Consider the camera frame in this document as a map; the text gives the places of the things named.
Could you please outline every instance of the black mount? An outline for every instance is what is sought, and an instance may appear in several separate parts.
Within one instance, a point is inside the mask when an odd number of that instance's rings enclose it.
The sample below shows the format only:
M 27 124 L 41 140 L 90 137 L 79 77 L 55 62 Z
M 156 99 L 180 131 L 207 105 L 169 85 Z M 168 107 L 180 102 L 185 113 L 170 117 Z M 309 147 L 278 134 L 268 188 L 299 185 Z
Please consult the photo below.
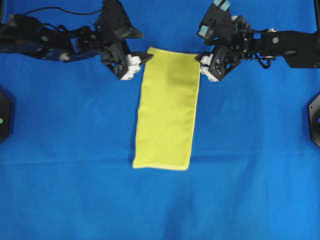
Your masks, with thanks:
M 257 60 L 268 69 L 276 57 L 291 68 L 320 68 L 320 0 L 314 0 L 317 32 L 252 30 L 242 16 L 233 17 L 227 0 L 214 0 L 201 21 L 198 35 L 213 51 L 196 57 L 201 73 L 212 82 L 223 80 L 242 60 Z
M 12 105 L 8 97 L 0 91 L 0 144 L 9 137 Z
M 144 35 L 132 26 L 118 0 L 103 2 L 94 30 L 89 26 L 72 31 L 63 25 L 48 26 L 50 24 L 43 24 L 34 17 L 13 15 L 6 24 L 0 24 L 0 53 L 18 53 L 65 63 L 101 55 L 103 64 L 121 80 L 132 79 L 140 66 L 153 57 L 143 52 L 130 52 L 126 39 L 139 39 Z M 72 39 L 76 39 L 77 51 Z

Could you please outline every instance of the cloth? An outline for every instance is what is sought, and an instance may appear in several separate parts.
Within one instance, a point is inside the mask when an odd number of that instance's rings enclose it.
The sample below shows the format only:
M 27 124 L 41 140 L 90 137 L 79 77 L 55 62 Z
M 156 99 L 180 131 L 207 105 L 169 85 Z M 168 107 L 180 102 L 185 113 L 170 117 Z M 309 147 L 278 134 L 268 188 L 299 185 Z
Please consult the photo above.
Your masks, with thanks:
M 195 54 L 150 48 L 143 76 L 133 167 L 187 170 L 195 130 L 200 64 Z
M 122 0 L 150 46 L 211 51 L 196 32 L 212 0 Z M 314 33 L 313 1 L 232 0 L 253 29 Z M 10 0 L 10 14 L 56 5 L 91 12 L 102 0 Z M 97 15 L 48 10 L 73 30 Z M 319 240 L 320 151 L 308 104 L 318 69 L 243 62 L 222 82 L 201 77 L 188 171 L 133 169 L 143 71 L 118 81 L 100 58 L 40 61 L 0 54 L 0 87 L 15 96 L 0 145 L 1 240 Z

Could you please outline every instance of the teal component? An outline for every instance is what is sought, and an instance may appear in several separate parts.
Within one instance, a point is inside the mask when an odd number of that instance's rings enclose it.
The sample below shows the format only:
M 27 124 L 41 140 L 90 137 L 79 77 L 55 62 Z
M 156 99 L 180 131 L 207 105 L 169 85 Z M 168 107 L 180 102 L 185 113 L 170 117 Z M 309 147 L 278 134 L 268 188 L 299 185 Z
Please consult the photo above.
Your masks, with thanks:
M 199 31 L 199 35 L 205 37 L 208 29 L 209 27 L 207 25 L 202 25 Z
M 216 7 L 218 7 L 221 3 L 222 3 L 222 1 L 223 0 L 214 0 L 213 1 L 213 4 L 216 6 Z M 229 1 L 225 1 L 224 2 L 224 4 L 222 4 L 222 6 L 220 7 L 220 9 L 222 10 L 222 11 L 227 11 L 228 10 L 228 8 L 230 7 L 230 2 Z

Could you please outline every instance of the metal bracket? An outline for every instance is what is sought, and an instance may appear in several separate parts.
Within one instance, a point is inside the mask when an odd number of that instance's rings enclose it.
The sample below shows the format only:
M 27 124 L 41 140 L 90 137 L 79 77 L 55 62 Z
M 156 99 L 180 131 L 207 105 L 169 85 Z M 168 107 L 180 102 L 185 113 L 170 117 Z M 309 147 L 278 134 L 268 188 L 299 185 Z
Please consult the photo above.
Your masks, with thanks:
M 10 135 L 11 109 L 10 100 L 0 92 L 0 144 Z
M 320 148 L 320 95 L 309 105 L 311 140 Z

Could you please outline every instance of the blue fabric background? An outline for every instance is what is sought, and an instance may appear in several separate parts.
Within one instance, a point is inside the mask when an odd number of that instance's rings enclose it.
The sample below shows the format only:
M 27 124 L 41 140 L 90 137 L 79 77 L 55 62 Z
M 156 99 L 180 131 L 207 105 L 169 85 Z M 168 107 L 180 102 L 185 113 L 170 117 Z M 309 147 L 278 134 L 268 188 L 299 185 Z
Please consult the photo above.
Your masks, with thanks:
M 210 0 L 123 0 L 149 46 L 200 53 Z M 313 33 L 313 1 L 233 0 L 254 29 Z M 102 0 L 10 0 L 9 14 L 45 6 L 99 9 Z M 91 25 L 49 10 L 68 29 Z M 201 78 L 190 169 L 133 170 L 143 71 L 118 81 L 100 58 L 63 64 L 0 56 L 0 85 L 16 101 L 0 145 L 1 240 L 319 240 L 320 149 L 307 105 L 319 70 L 244 62 L 223 82 Z

